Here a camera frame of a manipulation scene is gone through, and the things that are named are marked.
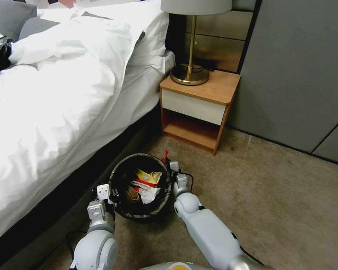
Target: black trash can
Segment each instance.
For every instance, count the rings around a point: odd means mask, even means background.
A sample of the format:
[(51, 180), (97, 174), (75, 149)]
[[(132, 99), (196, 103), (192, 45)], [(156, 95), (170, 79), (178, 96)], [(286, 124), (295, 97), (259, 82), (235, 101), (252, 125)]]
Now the black trash can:
[[(136, 168), (151, 173), (161, 172), (158, 182), (159, 193), (154, 201), (149, 204), (131, 203), (127, 200), (125, 191), (130, 181), (136, 178)], [(134, 220), (140, 224), (147, 224), (156, 221), (163, 211), (167, 209), (172, 183), (170, 175), (163, 162), (149, 154), (133, 154), (119, 162), (110, 175), (109, 185), (111, 190), (110, 199), (114, 202), (115, 211), (122, 217)]]

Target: bed frame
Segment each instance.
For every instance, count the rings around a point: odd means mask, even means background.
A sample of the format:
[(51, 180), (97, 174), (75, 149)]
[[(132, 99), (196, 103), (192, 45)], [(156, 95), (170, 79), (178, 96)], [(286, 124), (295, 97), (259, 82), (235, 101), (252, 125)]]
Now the bed frame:
[[(179, 63), (184, 58), (185, 23), (185, 16), (170, 15), (165, 45), (174, 52)], [(91, 190), (107, 183), (120, 160), (150, 141), (153, 125), (159, 133), (158, 105), (97, 151), (4, 233), (0, 237), (0, 270), (37, 268), (64, 241), (66, 232), (76, 230), (87, 220), (86, 208), (91, 200)]]

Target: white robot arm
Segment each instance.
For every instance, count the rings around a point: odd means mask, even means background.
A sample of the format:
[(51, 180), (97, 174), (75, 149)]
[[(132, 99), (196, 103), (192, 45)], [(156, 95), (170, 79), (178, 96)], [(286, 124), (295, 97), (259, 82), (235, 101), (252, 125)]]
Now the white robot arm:
[[(178, 170), (177, 162), (171, 162), (171, 169)], [(238, 240), (229, 228), (198, 197), (187, 188), (187, 178), (178, 174), (174, 183), (176, 201), (174, 209), (184, 221), (190, 236), (201, 250), (210, 265), (216, 270), (270, 270), (250, 260), (241, 251)], [(109, 200), (109, 186), (98, 186), (98, 201), (88, 206), (91, 219), (87, 235), (75, 248), (74, 260), (70, 269), (111, 270), (118, 254), (118, 244), (113, 238), (113, 215), (105, 210), (105, 199)], [(205, 270), (206, 268), (181, 262), (169, 262), (146, 267), (145, 270), (187, 269)]]

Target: carpet floor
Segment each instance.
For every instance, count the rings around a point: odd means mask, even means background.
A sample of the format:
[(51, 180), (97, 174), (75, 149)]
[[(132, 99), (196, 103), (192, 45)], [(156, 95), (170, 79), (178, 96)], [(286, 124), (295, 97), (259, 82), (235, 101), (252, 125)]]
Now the carpet floor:
[[(201, 203), (264, 264), (338, 270), (338, 165), (230, 129), (216, 156), (160, 136), (142, 151), (161, 157), (165, 150), (194, 176)], [(114, 269), (167, 261), (209, 266), (172, 207), (160, 223), (139, 225), (119, 215), (115, 223)], [(39, 269), (66, 270), (70, 263), (63, 243)]]

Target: nightstand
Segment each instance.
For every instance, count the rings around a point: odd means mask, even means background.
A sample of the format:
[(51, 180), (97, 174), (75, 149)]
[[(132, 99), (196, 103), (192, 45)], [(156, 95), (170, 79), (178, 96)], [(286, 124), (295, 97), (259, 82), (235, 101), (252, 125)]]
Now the nightstand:
[(162, 135), (215, 155), (239, 79), (216, 70), (205, 84), (187, 86), (167, 77), (160, 84)]

